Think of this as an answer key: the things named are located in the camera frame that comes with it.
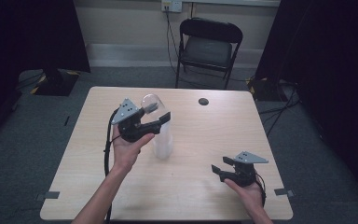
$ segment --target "gray carpet floor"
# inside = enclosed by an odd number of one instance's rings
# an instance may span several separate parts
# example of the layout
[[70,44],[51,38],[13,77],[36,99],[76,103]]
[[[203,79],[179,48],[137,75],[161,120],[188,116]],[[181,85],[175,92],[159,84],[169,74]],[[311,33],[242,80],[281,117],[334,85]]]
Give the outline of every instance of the gray carpet floor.
[[[175,79],[170,67],[94,67],[90,74],[80,75],[69,96],[32,95],[36,77],[22,80],[39,73],[21,74],[23,95],[0,127],[0,223],[47,223],[39,216],[43,202],[36,198],[50,187],[91,87],[173,88]],[[254,69],[234,69],[235,80],[228,89],[247,91],[244,80],[254,73]],[[187,71],[183,78],[207,86],[181,81],[180,88],[223,87],[221,77]],[[285,92],[290,95],[291,88]],[[256,102],[259,111],[284,104]],[[272,115],[260,116],[266,132],[276,118],[270,119]],[[321,140],[301,104],[282,113],[268,140],[283,184],[295,193],[290,198],[294,217],[275,223],[358,223],[358,184],[346,164]]]

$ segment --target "black folding chair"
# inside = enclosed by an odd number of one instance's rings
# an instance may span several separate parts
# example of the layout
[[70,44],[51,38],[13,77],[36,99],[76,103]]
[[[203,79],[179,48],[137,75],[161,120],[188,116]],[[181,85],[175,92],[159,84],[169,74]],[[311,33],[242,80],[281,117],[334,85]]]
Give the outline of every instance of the black folding chair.
[[202,18],[182,21],[175,88],[178,88],[180,64],[182,64],[185,71],[185,66],[189,65],[224,72],[226,89],[242,38],[241,29],[229,22]]

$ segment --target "transparent bottle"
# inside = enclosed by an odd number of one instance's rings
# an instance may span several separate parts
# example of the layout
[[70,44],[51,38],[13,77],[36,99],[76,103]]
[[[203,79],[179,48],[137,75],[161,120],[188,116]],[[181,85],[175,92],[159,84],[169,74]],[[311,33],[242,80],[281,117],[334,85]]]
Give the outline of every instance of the transparent bottle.
[[[158,120],[161,116],[170,112],[156,94],[146,95],[142,100],[142,108],[152,120]],[[153,151],[157,158],[165,160],[171,156],[173,149],[172,140],[171,121],[169,120],[161,126],[159,134],[156,134],[152,140]]]

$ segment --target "wooden table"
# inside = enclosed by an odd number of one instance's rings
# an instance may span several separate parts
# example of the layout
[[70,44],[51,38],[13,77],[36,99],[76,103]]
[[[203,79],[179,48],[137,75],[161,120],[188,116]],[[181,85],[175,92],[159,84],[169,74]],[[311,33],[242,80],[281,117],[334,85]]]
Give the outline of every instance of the wooden table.
[[[267,187],[266,211],[272,219],[293,215],[252,95],[246,91],[205,91],[94,87],[81,110],[40,216],[45,220],[74,219],[104,179],[103,150],[108,120],[124,98],[141,107],[149,93],[159,96],[172,112],[173,152],[165,161],[153,154],[150,142],[113,201],[112,219],[242,220],[249,219],[240,199],[214,174],[211,164],[234,169],[222,157],[249,151],[269,160],[256,164]],[[199,98],[209,100],[200,105]],[[113,153],[110,154],[113,164]]]

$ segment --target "chair backrest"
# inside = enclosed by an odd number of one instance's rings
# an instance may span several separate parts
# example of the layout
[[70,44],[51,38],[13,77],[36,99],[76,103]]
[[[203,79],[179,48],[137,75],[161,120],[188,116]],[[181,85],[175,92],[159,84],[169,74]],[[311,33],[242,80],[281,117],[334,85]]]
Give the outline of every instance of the chair backrest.
[[202,18],[190,18],[182,21],[180,34],[181,38],[185,34],[237,44],[240,44],[243,38],[241,29],[232,23]]

